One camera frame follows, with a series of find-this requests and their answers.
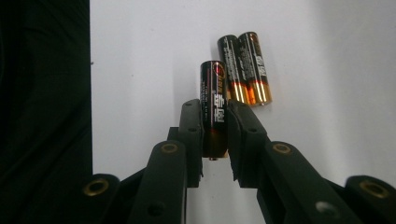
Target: black battery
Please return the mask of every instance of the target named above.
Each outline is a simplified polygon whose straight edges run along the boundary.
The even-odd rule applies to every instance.
[[[259,38],[254,32],[239,36],[240,53],[248,83],[248,97],[251,105],[267,105],[272,102]]]
[[[235,35],[226,35],[218,41],[219,56],[227,68],[227,86],[231,99],[248,104],[248,83],[242,69],[239,40]]]
[[[223,62],[201,64],[201,109],[205,130],[203,157],[227,157],[227,84]]]

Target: white surface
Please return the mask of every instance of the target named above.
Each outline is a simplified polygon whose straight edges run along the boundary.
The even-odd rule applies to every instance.
[[[254,108],[272,140],[324,177],[396,186],[396,1],[91,1],[93,169],[123,179],[199,96],[223,35],[258,34],[274,101]],[[204,160],[189,224],[263,223],[228,160]]]

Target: white backdrop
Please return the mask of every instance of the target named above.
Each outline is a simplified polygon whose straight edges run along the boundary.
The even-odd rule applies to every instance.
[[[274,101],[253,110],[272,140],[295,145],[344,185],[396,187],[396,1],[91,0],[93,170],[123,179],[199,97],[200,64],[223,35],[258,34]],[[263,223],[255,190],[230,162],[204,160],[189,224]]]

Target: aa battery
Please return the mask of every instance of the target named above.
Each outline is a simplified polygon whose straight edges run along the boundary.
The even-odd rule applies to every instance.
[[[205,130],[203,157],[210,160],[227,156],[227,85],[223,62],[201,64],[201,109]]]
[[[240,53],[248,83],[248,96],[251,105],[266,105],[272,102],[259,38],[254,32],[239,36]]]
[[[234,35],[226,35],[218,41],[220,59],[227,68],[227,86],[231,99],[248,104],[247,80],[242,69],[239,40]]]

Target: battery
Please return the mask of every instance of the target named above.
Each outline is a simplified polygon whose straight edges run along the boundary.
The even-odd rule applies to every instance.
[[[239,40],[235,35],[226,35],[218,41],[219,56],[227,69],[227,86],[231,99],[248,104],[248,87],[242,59],[239,53]]]
[[[227,84],[223,62],[201,64],[201,109],[204,127],[203,157],[227,157]]]
[[[240,53],[247,78],[250,105],[267,105],[272,102],[259,38],[254,32],[239,36]]]

